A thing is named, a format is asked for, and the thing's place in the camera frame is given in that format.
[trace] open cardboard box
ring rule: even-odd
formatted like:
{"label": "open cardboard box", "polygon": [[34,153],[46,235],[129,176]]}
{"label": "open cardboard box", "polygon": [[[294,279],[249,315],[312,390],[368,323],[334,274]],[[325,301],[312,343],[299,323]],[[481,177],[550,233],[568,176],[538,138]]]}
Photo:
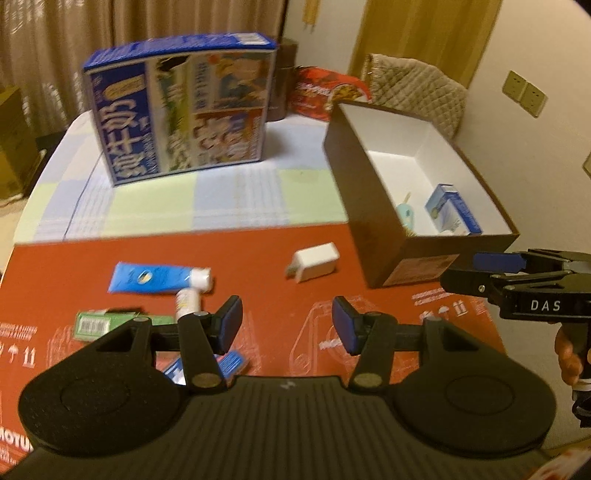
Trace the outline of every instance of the open cardboard box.
{"label": "open cardboard box", "polygon": [[[455,261],[505,251],[519,236],[474,166],[428,120],[341,102],[333,110],[324,149],[370,287],[434,280]],[[437,231],[425,204],[439,183],[457,188],[481,235]],[[416,236],[407,235],[396,212],[408,193]]]}

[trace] hand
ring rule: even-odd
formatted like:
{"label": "hand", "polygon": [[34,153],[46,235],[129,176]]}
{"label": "hand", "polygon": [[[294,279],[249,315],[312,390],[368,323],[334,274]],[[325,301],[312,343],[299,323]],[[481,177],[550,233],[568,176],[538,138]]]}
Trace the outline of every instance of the hand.
{"label": "hand", "polygon": [[[571,387],[579,381],[579,375],[583,372],[583,362],[573,352],[573,344],[566,336],[562,327],[556,334],[554,351],[558,355],[558,364],[562,370],[562,380]],[[587,362],[591,364],[591,350],[587,352]]]}

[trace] red bag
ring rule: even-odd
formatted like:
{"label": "red bag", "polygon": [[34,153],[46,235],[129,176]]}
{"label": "red bag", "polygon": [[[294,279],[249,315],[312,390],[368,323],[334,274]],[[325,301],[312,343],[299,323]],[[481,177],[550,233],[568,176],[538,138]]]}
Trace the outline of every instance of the red bag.
{"label": "red bag", "polygon": [[356,77],[318,67],[297,69],[290,101],[292,111],[329,121],[333,102],[337,100],[369,102],[371,94],[367,85]]}

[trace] red mat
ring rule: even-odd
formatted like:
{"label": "red mat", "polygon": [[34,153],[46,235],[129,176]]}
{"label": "red mat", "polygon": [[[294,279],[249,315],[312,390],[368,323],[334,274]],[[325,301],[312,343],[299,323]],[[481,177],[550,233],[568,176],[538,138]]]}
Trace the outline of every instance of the red mat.
{"label": "red mat", "polygon": [[[341,255],[336,273],[301,284],[285,278],[295,250],[326,242]],[[437,283],[369,290],[347,225],[18,246],[0,288],[0,472],[27,450],[17,415],[23,386],[82,346],[72,340],[78,311],[143,306],[152,314],[174,313],[172,295],[108,294],[118,261],[211,267],[215,290],[203,296],[203,308],[213,312],[228,296],[242,297],[243,325],[233,346],[254,375],[338,374],[347,381],[355,358],[332,327],[336,295],[401,323],[439,314],[503,351],[480,300],[447,294]],[[392,381],[417,366],[415,353],[396,354]]]}

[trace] checkered tablecloth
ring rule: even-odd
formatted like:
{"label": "checkered tablecloth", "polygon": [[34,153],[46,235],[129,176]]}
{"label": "checkered tablecloth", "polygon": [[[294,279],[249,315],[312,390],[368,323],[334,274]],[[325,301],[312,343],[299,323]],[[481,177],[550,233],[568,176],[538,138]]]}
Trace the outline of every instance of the checkered tablecloth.
{"label": "checkered tablecloth", "polygon": [[112,187],[92,121],[80,115],[50,158],[16,244],[346,222],[322,122],[268,123],[262,162]]}

